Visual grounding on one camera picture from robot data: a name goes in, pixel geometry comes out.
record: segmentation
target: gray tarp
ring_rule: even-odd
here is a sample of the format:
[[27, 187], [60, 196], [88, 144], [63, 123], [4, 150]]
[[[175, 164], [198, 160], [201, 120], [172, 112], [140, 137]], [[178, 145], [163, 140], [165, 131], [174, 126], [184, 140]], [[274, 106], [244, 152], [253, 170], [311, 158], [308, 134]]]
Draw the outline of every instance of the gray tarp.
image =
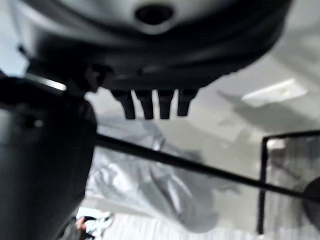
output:
[[[156, 151], [191, 158], [168, 144], [149, 121], [108, 118], [98, 131]], [[160, 218], [180, 229], [204, 233], [218, 220], [214, 189], [229, 187], [218, 178], [97, 147], [86, 194]]]

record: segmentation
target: black cylindrical object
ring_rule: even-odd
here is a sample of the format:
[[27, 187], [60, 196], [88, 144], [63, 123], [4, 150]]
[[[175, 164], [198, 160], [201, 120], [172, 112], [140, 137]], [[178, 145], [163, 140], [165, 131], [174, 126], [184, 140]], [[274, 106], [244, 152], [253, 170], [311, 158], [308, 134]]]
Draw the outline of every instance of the black cylindrical object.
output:
[[84, 197], [93, 108], [15, 78], [0, 80], [0, 103], [0, 235], [55, 239]]
[[160, 107], [160, 118], [169, 119], [170, 118], [170, 108], [171, 101], [174, 97], [175, 91], [173, 90], [159, 90], [159, 107]]
[[178, 116], [186, 117], [189, 113], [190, 103], [196, 97], [198, 89], [179, 90]]
[[135, 112], [135, 105], [132, 99], [132, 95], [130, 91], [111, 91], [113, 97], [119, 101], [123, 107], [124, 115], [126, 119], [135, 119], [136, 112]]
[[152, 91], [135, 91], [136, 97], [139, 99], [144, 118], [147, 120], [154, 119], [154, 104], [152, 102]]

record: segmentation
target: metal bar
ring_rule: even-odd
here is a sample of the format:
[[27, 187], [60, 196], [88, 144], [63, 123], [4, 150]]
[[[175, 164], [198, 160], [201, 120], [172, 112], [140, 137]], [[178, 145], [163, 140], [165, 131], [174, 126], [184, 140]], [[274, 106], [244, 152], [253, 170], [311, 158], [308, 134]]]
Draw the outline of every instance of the metal bar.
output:
[[[260, 182], [267, 182], [267, 166], [268, 166], [268, 149], [267, 138], [262, 139], [261, 143], [261, 166], [260, 166]], [[265, 225], [265, 207], [266, 207], [266, 191], [260, 190], [258, 196], [258, 216], [256, 232], [258, 235], [263, 235]]]
[[223, 171], [214, 167], [202, 165], [182, 157], [172, 156], [163, 152], [154, 151], [152, 149], [138, 146], [129, 142], [114, 139], [112, 137], [98, 134], [96, 138], [96, 146], [108, 148], [117, 152], [133, 155], [153, 162], [160, 162], [177, 168], [206, 174], [213, 177], [226, 179], [239, 184], [244, 184], [253, 188], [264, 191], [270, 191], [294, 198], [304, 199], [320, 203], [320, 198], [306, 195], [302, 192], [293, 191], [287, 188], [271, 185], [262, 181], [257, 181], [248, 177], [237, 175], [231, 172]]

